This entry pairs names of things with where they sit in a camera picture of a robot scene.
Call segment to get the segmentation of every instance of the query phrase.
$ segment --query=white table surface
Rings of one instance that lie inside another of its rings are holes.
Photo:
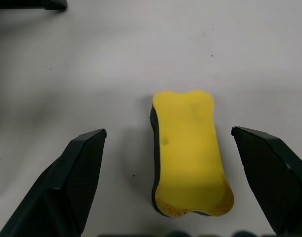
[[[170,219],[150,204],[151,99],[193,89],[215,98],[235,205],[221,217]],[[301,0],[69,0],[64,13],[0,11],[0,230],[71,139],[106,128],[84,237],[273,233],[235,125],[278,136],[302,158]]]

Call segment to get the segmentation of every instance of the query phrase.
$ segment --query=black object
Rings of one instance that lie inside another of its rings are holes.
[[[0,0],[0,9],[44,8],[46,10],[65,10],[66,0]]]
[[[106,130],[72,140],[36,180],[0,237],[79,237],[97,189]]]
[[[152,107],[151,114],[151,125],[154,132],[154,183],[152,188],[152,204],[154,209],[160,213],[163,216],[167,216],[164,213],[161,212],[161,210],[158,208],[155,200],[155,194],[157,186],[160,182],[160,173],[161,173],[161,163],[160,163],[160,134],[159,134],[159,121],[157,118],[156,111],[154,107]]]
[[[276,234],[302,234],[302,161],[279,138],[232,128],[249,185]]]
[[[156,237],[156,236],[147,236],[147,235],[101,235],[99,237]],[[181,232],[181,231],[174,231],[172,233],[169,233],[165,235],[165,237],[191,237],[188,233]],[[217,235],[199,235],[198,237],[221,237]],[[247,231],[239,231],[232,235],[232,237],[258,237],[257,235],[247,232]],[[260,237],[302,237],[298,235],[281,235],[281,236],[275,236],[275,235],[266,235],[266,236],[260,236]]]

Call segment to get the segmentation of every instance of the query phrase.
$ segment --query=yellow sponge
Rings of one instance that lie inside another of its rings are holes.
[[[164,91],[153,97],[154,208],[177,217],[220,216],[232,209],[214,125],[214,100],[203,91]]]

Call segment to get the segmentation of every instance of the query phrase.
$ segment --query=bone-shaped sponge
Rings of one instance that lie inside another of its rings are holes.
[[[214,125],[214,99],[203,91],[164,91],[153,97],[154,208],[169,217],[232,209]]]

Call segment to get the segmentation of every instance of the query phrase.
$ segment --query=dark spot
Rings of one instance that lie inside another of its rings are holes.
[[[165,145],[167,145],[168,143],[169,143],[168,138],[167,138],[167,137],[163,137],[162,140],[161,140],[161,144],[162,144],[163,146],[165,146]]]

